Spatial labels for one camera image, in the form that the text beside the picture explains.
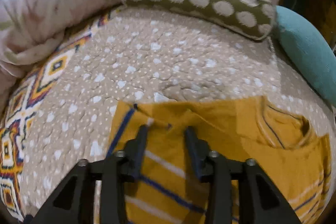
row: polka dot bedsheet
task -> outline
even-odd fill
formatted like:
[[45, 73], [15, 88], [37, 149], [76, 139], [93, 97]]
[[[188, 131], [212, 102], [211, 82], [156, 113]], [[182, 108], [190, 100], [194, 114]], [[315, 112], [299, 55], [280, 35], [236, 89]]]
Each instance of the polka dot bedsheet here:
[[[254, 42], [161, 10], [119, 8], [108, 19], [66, 61], [25, 132], [22, 214], [34, 214], [79, 159], [105, 158], [119, 100], [209, 101], [263, 94], [279, 108], [303, 114], [319, 135], [330, 133], [335, 158], [332, 111], [270, 37]], [[329, 196], [335, 161], [332, 167]]]

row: olive green pillow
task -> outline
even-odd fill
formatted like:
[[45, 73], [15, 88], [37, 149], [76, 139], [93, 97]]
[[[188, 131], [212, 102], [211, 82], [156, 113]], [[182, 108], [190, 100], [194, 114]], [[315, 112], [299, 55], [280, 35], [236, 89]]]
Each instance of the olive green pillow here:
[[261, 40], [272, 30], [276, 10], [270, 0], [122, 0], [128, 6], [164, 8], [214, 22]]

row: blue cushion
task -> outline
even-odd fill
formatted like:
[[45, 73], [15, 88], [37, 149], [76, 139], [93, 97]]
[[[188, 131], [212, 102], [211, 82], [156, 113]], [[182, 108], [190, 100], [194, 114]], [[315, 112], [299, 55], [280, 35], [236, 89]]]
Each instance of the blue cushion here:
[[336, 106], [336, 57], [320, 32], [304, 17], [277, 6], [279, 41], [306, 80]]

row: bolt head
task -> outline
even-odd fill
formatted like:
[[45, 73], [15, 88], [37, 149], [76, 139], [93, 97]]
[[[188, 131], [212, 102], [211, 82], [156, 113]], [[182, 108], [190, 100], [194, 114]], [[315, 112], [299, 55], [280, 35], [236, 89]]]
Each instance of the bolt head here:
[[125, 156], [124, 150], [118, 150], [117, 152], [115, 152], [115, 156], [118, 158], [123, 158]]
[[88, 163], [89, 163], [89, 161], [87, 159], [81, 159], [81, 160], [79, 160], [77, 165], [78, 166], [87, 166]]
[[210, 151], [209, 152], [209, 157], [211, 158], [217, 158], [219, 156], [219, 153], [217, 151]]
[[246, 164], [248, 165], [248, 166], [255, 166], [256, 165], [256, 161], [255, 161], [255, 159], [247, 159], [246, 160]]

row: geometric pattern blanket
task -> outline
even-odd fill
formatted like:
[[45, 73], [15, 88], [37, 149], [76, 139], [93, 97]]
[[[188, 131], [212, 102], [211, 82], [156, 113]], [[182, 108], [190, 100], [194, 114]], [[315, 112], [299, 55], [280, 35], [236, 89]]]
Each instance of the geometric pattern blanket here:
[[0, 121], [0, 196], [18, 220], [22, 221], [24, 217], [19, 193], [27, 132], [34, 119], [42, 115], [39, 113], [41, 103], [72, 56], [110, 20], [112, 12], [118, 13], [119, 9], [104, 12], [90, 23], [71, 28], [67, 39], [45, 61], [34, 66], [9, 98]]

